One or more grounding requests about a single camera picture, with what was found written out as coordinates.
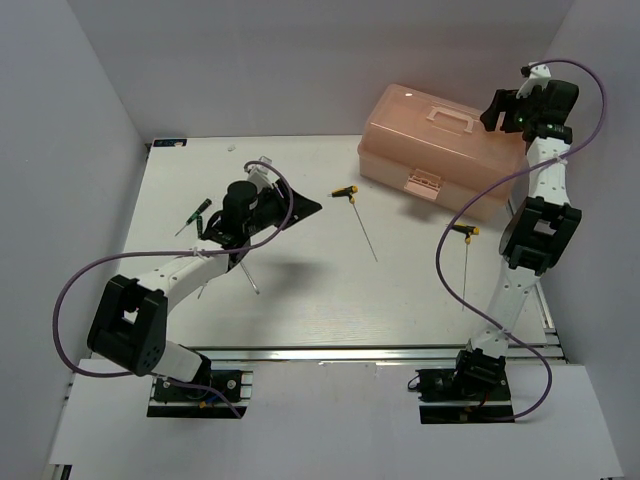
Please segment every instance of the pink toolbox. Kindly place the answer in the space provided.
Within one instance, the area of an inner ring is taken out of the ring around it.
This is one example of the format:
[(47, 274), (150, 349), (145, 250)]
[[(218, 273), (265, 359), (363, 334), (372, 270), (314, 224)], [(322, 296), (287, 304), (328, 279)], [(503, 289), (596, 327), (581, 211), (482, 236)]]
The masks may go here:
[[(481, 112), (390, 85), (358, 146), (360, 174), (459, 210), (473, 195), (525, 166), (517, 134), (486, 132)], [(509, 199), (513, 182), (481, 198), (467, 214), (486, 220)]]

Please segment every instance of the green screwdriver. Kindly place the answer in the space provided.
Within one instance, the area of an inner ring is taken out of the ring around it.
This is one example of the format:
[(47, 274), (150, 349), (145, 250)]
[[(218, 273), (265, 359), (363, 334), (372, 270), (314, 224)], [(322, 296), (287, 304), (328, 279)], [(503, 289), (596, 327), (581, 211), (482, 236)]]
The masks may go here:
[(206, 199), (204, 202), (202, 202), (200, 204), (200, 206), (198, 207), (198, 209), (193, 212), (193, 215), (191, 215), (188, 219), (187, 222), (184, 224), (184, 226), (178, 230), (178, 233), (176, 233), (174, 236), (178, 236), (180, 235), (180, 233), (182, 233), (182, 230), (184, 230), (185, 228), (187, 228), (189, 225), (191, 225), (200, 215), (202, 215), (202, 213), (211, 206), (213, 202), (210, 199)]

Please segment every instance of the wall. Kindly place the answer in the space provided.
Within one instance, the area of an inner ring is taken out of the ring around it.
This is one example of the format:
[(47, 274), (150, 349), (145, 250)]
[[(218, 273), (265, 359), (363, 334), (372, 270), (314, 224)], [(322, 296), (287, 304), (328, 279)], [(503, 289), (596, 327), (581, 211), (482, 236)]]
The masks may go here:
[[(70, 379), (51, 339), (65, 280), (118, 250), (142, 141), (64, 0), (5, 0), (0, 15), (0, 477), (40, 478)], [(63, 309), (72, 358), (106, 271)]]
[[(569, 168), (569, 195), (583, 222), (544, 285), (569, 358), (587, 366), (628, 478), (640, 478), (638, 19), (634, 0), (578, 0), (547, 55), (585, 62), (609, 93), (604, 132)], [(572, 69), (552, 72), (582, 88), (569, 125), (583, 138), (599, 112), (597, 90)]]
[(393, 82), (486, 108), (572, 0), (70, 0), (145, 140), (354, 134)]

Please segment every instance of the toolbox handle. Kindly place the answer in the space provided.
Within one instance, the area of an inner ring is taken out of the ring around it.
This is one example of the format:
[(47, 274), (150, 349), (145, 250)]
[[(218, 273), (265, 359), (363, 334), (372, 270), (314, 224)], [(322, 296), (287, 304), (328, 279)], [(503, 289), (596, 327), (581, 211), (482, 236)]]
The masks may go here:
[(449, 110), (448, 108), (444, 107), (433, 107), (431, 109), (431, 113), (429, 113), (429, 115), (427, 116), (427, 120), (434, 122), (438, 113), (455, 118), (457, 120), (462, 120), (463, 122), (467, 122), (467, 128), (465, 128), (464, 131), (466, 133), (471, 133), (473, 131), (473, 118), (471, 118), (469, 115), (465, 115), (464, 113), (456, 112), (455, 110)]
[(442, 188), (442, 179), (437, 175), (423, 172), (422, 170), (414, 170), (409, 175), (404, 190), (416, 197), (424, 198), (435, 202)]

